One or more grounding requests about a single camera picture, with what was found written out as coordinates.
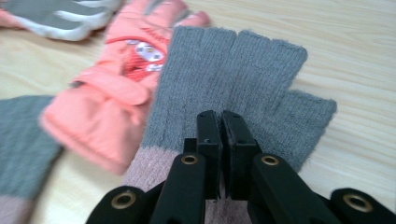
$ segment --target light wood surface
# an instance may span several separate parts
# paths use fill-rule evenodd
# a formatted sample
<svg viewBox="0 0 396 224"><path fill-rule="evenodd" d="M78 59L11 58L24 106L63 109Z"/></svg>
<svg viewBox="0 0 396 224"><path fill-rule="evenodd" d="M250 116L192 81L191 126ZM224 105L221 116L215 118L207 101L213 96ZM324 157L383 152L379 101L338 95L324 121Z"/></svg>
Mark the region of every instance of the light wood surface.
<svg viewBox="0 0 396 224"><path fill-rule="evenodd" d="M293 89L333 98L338 111L300 176L329 197L354 188L396 211L396 2L186 1L214 26L250 29L304 46L308 60ZM68 43L0 29L0 99L56 94L91 66L104 32ZM84 223L121 182L65 151L37 201L32 223Z"/></svg>

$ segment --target knitted glove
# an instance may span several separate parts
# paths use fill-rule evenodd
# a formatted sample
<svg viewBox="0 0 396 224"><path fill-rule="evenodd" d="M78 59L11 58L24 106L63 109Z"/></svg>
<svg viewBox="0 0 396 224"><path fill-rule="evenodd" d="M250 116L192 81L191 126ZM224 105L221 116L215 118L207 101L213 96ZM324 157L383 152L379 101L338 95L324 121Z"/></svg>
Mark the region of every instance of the knitted glove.
<svg viewBox="0 0 396 224"><path fill-rule="evenodd" d="M78 41L105 27L123 0L6 0L0 3L0 26L37 35Z"/></svg>
<svg viewBox="0 0 396 224"><path fill-rule="evenodd" d="M186 12L181 0L125 6L107 31L96 65L46 108L45 129L79 155L123 174L141 142L173 27L208 24L204 12Z"/></svg>
<svg viewBox="0 0 396 224"><path fill-rule="evenodd" d="M148 190L164 181L184 138L195 136L195 116L202 111L240 114L262 148L296 170L335 111L334 101L288 92L306 51L285 41L248 31L235 38L230 31L180 27L169 56L126 185ZM205 223L248 223L244 205L207 202Z"/></svg>
<svg viewBox="0 0 396 224"><path fill-rule="evenodd" d="M0 101L0 222L27 223L60 146L38 126L49 96Z"/></svg>

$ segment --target pink strap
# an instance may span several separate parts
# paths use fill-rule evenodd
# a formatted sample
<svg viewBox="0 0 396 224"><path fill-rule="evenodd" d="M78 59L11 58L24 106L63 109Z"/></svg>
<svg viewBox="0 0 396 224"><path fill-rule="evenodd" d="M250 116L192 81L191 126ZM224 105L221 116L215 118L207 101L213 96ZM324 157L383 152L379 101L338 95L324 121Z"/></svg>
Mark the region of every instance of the pink strap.
<svg viewBox="0 0 396 224"><path fill-rule="evenodd" d="M97 70L89 69L74 81L90 84L125 105L142 105L149 99L150 92L145 86L127 77L113 76Z"/></svg>

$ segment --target pink glove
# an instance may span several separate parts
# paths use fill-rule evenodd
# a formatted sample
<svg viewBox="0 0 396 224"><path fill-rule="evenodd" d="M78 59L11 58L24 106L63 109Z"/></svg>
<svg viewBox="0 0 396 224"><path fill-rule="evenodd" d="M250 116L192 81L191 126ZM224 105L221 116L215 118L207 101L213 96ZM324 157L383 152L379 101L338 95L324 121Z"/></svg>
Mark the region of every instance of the pink glove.
<svg viewBox="0 0 396 224"><path fill-rule="evenodd" d="M43 127L67 148L122 175L142 139L173 28L208 24L204 12L189 15L181 0L134 0L110 25L96 65L45 109Z"/></svg>

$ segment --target wood grain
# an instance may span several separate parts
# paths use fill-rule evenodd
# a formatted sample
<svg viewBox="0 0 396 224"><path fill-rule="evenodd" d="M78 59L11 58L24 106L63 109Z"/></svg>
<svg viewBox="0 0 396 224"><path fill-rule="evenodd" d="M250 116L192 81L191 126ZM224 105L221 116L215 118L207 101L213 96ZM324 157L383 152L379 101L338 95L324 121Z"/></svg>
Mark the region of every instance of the wood grain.
<svg viewBox="0 0 396 224"><path fill-rule="evenodd" d="M300 172L317 193L354 188L396 212L396 2L186 1L214 26L252 30L305 47L308 60L292 88L338 104L325 135ZM104 32L86 41L48 40L0 29L0 98L56 94L94 64ZM37 202L32 223L83 223L120 184L66 151Z"/></svg>

